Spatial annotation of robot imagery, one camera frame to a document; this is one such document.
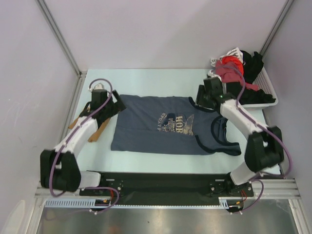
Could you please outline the blue printed garment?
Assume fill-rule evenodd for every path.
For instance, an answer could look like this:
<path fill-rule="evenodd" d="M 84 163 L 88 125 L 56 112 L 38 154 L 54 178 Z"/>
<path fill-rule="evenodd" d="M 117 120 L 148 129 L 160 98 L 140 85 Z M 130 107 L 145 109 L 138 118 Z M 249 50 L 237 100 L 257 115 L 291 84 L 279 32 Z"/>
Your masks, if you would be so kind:
<path fill-rule="evenodd" d="M 121 95 L 126 109 L 117 116 L 112 151 L 171 155 L 241 155 L 226 138 L 227 119 L 191 97 Z"/>

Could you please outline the tan ribbed tank top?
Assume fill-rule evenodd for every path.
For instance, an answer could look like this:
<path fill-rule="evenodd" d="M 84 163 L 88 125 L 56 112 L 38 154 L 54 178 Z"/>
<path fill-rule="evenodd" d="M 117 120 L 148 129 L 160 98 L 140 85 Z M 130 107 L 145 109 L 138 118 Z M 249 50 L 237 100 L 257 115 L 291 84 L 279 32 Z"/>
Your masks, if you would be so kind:
<path fill-rule="evenodd" d="M 109 121 L 110 121 L 110 118 L 105 120 L 101 124 L 101 126 L 98 128 L 98 130 L 89 137 L 88 142 L 97 142 L 97 140 L 99 139 L 100 135 L 102 134 L 102 132 L 104 131 L 104 129 L 108 125 Z M 78 117 L 68 126 L 68 129 L 73 129 L 74 126 L 77 124 L 77 122 L 78 122 Z"/>

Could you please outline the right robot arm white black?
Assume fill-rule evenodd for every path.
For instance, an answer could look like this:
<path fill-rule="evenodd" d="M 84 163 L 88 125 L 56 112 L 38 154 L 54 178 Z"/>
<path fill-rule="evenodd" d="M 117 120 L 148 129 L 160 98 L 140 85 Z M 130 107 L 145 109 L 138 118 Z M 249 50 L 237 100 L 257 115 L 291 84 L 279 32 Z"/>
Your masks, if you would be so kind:
<path fill-rule="evenodd" d="M 229 173 L 230 180 L 225 183 L 225 191 L 229 195 L 237 195 L 242 191 L 242 184 L 284 160 L 281 130 L 257 121 L 232 94 L 223 93 L 220 79 L 206 78 L 203 82 L 198 88 L 196 104 L 216 110 L 247 140 L 244 161 Z"/>

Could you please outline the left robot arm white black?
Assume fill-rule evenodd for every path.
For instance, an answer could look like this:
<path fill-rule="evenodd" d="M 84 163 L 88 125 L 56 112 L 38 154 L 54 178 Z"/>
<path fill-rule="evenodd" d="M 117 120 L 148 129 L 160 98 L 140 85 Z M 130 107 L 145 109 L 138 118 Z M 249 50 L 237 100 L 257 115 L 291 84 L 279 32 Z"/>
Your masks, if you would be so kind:
<path fill-rule="evenodd" d="M 90 187 L 97 195 L 104 194 L 108 183 L 100 174 L 79 169 L 77 157 L 87 142 L 95 142 L 111 117 L 125 110 L 116 90 L 93 90 L 78 118 L 70 125 L 69 134 L 52 150 L 40 154 L 40 183 L 47 189 L 75 192 Z"/>

